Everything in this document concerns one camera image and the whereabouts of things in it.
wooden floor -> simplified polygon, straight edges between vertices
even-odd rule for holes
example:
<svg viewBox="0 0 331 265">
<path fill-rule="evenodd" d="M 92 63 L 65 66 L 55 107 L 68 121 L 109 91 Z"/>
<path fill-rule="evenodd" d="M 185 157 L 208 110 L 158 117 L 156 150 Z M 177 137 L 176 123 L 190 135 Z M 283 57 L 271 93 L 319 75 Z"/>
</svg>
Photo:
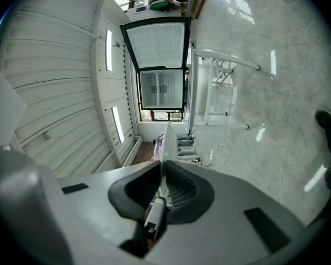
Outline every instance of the wooden floor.
<svg viewBox="0 0 331 265">
<path fill-rule="evenodd" d="M 150 161 L 153 157 L 153 150 L 154 144 L 152 142 L 143 142 L 132 164 Z"/>
</svg>

cable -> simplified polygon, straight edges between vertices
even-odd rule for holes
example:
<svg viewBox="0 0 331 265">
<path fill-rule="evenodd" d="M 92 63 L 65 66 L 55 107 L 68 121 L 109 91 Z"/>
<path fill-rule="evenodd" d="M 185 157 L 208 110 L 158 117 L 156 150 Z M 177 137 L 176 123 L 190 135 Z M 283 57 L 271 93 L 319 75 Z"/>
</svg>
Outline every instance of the cable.
<svg viewBox="0 0 331 265">
<path fill-rule="evenodd" d="M 205 168 L 208 168 L 209 170 L 211 170 L 209 167 L 213 165 L 212 163 L 210 163 L 210 164 L 208 164 L 208 165 L 206 166 L 206 165 L 202 164 L 201 161 L 197 161 L 197 160 L 191 160 L 191 161 L 192 161 L 192 163 L 197 163 L 198 166 L 201 165 L 201 166 L 203 166 L 203 167 L 205 167 Z"/>
<path fill-rule="evenodd" d="M 226 159 L 225 159 L 224 162 L 222 162 L 222 160 L 221 160 L 217 155 L 215 155 L 215 151 L 218 150 L 218 145 L 223 145 L 223 147 L 225 148 Z M 226 147 L 225 147 L 224 144 L 222 144 L 222 143 L 220 143 L 220 142 L 217 142 L 217 143 L 216 143 L 216 149 L 212 149 L 212 150 L 211 150 L 210 160 L 211 160 L 211 164 L 213 165 L 213 170 L 215 169 L 215 165 L 214 165 L 214 163 L 213 163 L 213 158 L 214 158 L 214 157 L 217 157 L 218 160 L 220 160 L 220 163 L 221 163 L 222 165 L 224 165 L 224 164 L 227 162 L 227 159 L 228 159 L 228 153 L 227 153 L 227 150 L 226 150 Z"/>
</svg>

white cable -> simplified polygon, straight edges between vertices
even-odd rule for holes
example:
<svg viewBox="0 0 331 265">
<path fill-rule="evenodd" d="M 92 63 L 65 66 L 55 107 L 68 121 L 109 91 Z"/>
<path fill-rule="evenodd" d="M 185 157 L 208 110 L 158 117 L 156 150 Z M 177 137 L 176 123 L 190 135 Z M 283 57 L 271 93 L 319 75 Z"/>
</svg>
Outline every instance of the white cable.
<svg viewBox="0 0 331 265">
<path fill-rule="evenodd" d="M 223 145 L 223 147 L 225 148 L 226 159 L 225 159 L 224 162 L 222 162 L 222 160 L 221 160 L 217 155 L 215 155 L 215 151 L 218 150 L 218 145 Z M 226 150 L 226 147 L 225 147 L 224 144 L 222 144 L 222 143 L 220 143 L 220 142 L 217 142 L 217 143 L 216 143 L 216 149 L 212 149 L 212 150 L 211 150 L 210 160 L 211 160 L 211 163 L 212 163 L 212 166 L 213 166 L 213 170 L 215 169 L 215 164 L 213 163 L 213 158 L 214 158 L 214 157 L 217 157 L 218 160 L 220 160 L 220 163 L 221 163 L 222 165 L 224 165 L 224 164 L 227 162 L 227 159 L 228 159 L 228 153 L 227 153 L 227 150 Z"/>
</svg>

floor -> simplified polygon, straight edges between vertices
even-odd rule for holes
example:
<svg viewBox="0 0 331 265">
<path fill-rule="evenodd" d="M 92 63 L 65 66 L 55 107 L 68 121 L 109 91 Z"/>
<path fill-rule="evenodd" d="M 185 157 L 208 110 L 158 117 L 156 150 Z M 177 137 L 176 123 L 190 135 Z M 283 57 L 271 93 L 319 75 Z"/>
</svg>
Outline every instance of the floor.
<svg viewBox="0 0 331 265">
<path fill-rule="evenodd" d="M 143 142 L 132 163 L 136 165 L 142 162 L 150 161 L 153 157 L 154 144 L 152 142 Z"/>
<path fill-rule="evenodd" d="M 257 63 L 237 65 L 213 85 L 214 111 L 249 130 L 197 131 L 196 149 L 210 163 L 216 142 L 228 160 L 215 170 L 251 182 L 308 225 L 329 197 L 331 157 L 315 111 L 331 113 L 331 32 L 310 0 L 206 0 L 196 47 Z M 223 146 L 215 154 L 225 159 Z"/>
</svg>

white paneled wall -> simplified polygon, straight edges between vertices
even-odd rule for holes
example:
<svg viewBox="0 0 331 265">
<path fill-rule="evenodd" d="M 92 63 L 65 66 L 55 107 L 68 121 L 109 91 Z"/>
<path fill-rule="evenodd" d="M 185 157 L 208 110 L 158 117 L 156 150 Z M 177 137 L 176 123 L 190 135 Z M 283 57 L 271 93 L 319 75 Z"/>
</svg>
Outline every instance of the white paneled wall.
<svg viewBox="0 0 331 265">
<path fill-rule="evenodd" d="M 126 65 L 125 65 L 125 42 L 122 38 L 122 33 L 119 25 L 124 22 L 116 16 L 110 15 L 110 8 L 107 3 L 104 3 L 100 11 L 100 19 L 98 23 L 97 35 L 101 38 L 96 43 L 96 67 L 98 84 L 100 87 L 100 97 L 103 107 L 104 118 L 108 126 L 115 152 L 123 164 L 127 158 L 131 148 L 135 144 L 134 129 L 131 120 L 131 112 L 129 107 L 129 95 L 126 84 Z M 112 32 L 111 60 L 112 70 L 107 71 L 105 65 L 105 37 L 106 31 Z M 116 131 L 113 114 L 111 108 L 118 108 L 119 119 L 121 123 L 122 133 L 125 141 L 120 142 Z"/>
<path fill-rule="evenodd" d="M 28 107 L 16 129 L 24 152 L 36 163 L 49 166 L 57 177 L 102 172 L 119 167 L 133 145 L 125 81 L 124 41 L 119 25 L 107 17 L 104 0 L 20 0 L 8 15 L 0 65 L 5 78 Z M 113 72 L 105 70 L 104 41 L 98 33 L 113 29 L 122 54 L 116 54 Z M 98 114 L 92 85 L 92 43 L 98 40 L 98 77 L 103 84 L 105 118 L 114 144 L 108 144 Z M 110 108 L 120 114 L 125 142 L 117 140 Z"/>
</svg>

